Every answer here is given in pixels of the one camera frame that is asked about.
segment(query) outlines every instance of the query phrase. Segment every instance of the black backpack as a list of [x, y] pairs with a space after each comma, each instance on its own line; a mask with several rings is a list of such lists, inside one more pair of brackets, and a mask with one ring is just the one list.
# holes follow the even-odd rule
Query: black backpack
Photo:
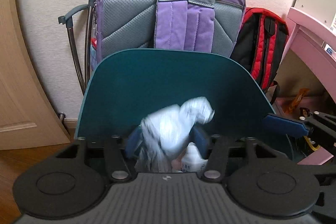
[[247, 8], [230, 57], [251, 74], [263, 92], [277, 85], [271, 104], [279, 92], [274, 78], [288, 36], [287, 24], [278, 15], [264, 8]]

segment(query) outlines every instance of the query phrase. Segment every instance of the white bottle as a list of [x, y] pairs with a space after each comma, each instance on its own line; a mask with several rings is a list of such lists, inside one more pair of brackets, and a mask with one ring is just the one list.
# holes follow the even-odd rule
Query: white bottle
[[181, 160], [182, 172], [199, 172], [206, 166], [207, 162], [208, 160], [202, 159], [197, 146], [194, 143], [189, 143]]

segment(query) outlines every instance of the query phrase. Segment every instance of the orange package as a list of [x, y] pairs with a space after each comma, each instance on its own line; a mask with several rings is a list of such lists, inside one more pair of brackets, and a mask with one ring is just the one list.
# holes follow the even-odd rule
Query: orange package
[[299, 90], [298, 95], [295, 97], [293, 101], [289, 105], [286, 105], [283, 108], [283, 112], [286, 114], [292, 114], [295, 108], [300, 104], [302, 98], [307, 95], [309, 89], [303, 88]]

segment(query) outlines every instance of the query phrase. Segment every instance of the metal screw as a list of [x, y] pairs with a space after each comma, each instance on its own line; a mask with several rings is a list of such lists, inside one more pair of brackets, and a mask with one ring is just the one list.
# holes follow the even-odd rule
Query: metal screw
[[204, 176], [208, 179], [218, 179], [221, 176], [221, 173], [216, 170], [208, 170], [204, 172]]
[[125, 179], [128, 177], [128, 173], [126, 171], [114, 171], [112, 173], [112, 178], [114, 179]]

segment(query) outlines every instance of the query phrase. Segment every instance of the gray mesh panel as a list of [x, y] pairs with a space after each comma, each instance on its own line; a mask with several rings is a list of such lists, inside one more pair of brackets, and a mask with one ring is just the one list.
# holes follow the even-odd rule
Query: gray mesh panel
[[156, 0], [103, 0], [102, 37], [115, 32]]
[[211, 52], [230, 57], [232, 50], [233, 43], [231, 39], [224, 32], [222, 26], [215, 18]]
[[215, 3], [215, 22], [211, 52], [230, 57], [239, 32], [242, 10]]
[[135, 16], [121, 28], [102, 40], [102, 57], [127, 48], [137, 48], [154, 35], [156, 3]]
[[148, 48], [148, 47], [149, 47], [149, 42], [145, 42], [144, 44], [142, 44], [138, 48]]
[[242, 12], [239, 8], [215, 3], [215, 18], [233, 42], [236, 41], [238, 36]]

